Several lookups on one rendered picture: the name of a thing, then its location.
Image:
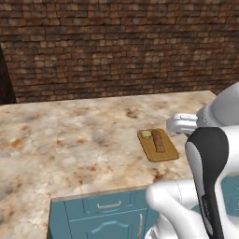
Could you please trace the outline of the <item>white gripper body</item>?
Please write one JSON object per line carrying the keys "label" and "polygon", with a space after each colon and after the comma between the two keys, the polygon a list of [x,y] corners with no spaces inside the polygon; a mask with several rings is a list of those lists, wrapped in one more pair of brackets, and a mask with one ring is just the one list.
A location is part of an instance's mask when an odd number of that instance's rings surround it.
{"label": "white gripper body", "polygon": [[171,133],[191,134],[197,128],[195,114],[175,114],[166,121],[166,130]]}

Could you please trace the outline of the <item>brown sausage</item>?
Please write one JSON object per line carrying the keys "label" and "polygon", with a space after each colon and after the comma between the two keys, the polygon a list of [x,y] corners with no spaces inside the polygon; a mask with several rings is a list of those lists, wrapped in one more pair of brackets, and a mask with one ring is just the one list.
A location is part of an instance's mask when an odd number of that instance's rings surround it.
{"label": "brown sausage", "polygon": [[161,133],[157,130],[151,131],[152,137],[153,137],[153,143],[156,148],[156,151],[159,153],[163,153],[165,151],[163,142],[162,142],[162,136]]}

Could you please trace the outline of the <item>wooden cutting board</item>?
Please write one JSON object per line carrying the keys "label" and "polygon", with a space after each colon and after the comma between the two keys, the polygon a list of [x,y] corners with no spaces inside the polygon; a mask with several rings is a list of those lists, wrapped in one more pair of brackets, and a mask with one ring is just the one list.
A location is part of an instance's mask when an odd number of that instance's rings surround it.
{"label": "wooden cutting board", "polygon": [[161,133],[162,142],[165,148],[163,153],[159,153],[156,151],[156,148],[153,143],[153,137],[149,139],[145,139],[142,137],[142,132],[144,130],[140,130],[137,132],[138,139],[140,144],[146,153],[146,156],[150,162],[165,162],[171,160],[177,160],[179,158],[179,153],[172,143],[171,139],[167,135],[167,133],[163,129],[148,129],[148,131],[157,130]]}

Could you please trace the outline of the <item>teal cabinet drawer front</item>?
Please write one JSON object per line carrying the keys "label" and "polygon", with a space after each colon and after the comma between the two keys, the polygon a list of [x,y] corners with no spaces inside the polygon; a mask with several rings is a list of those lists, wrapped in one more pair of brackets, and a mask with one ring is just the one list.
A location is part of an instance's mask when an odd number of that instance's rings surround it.
{"label": "teal cabinet drawer front", "polygon": [[239,176],[225,177],[221,182],[227,214],[239,217]]}
{"label": "teal cabinet drawer front", "polygon": [[[116,204],[121,201],[121,206],[116,208],[111,208],[107,210],[99,210],[97,204]],[[105,194],[99,196],[92,196],[90,198],[83,200],[83,211],[86,214],[100,214],[107,212],[119,211],[125,207],[132,206],[134,204],[134,194],[132,192],[120,192],[113,194]]]}

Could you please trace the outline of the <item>teal cabinet door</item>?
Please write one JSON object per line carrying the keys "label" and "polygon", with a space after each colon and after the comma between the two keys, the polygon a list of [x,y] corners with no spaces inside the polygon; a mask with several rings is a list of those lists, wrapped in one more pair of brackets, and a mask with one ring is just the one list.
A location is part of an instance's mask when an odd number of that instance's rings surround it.
{"label": "teal cabinet door", "polygon": [[72,239],[138,239],[140,213],[143,214],[142,239],[146,209],[70,221]]}

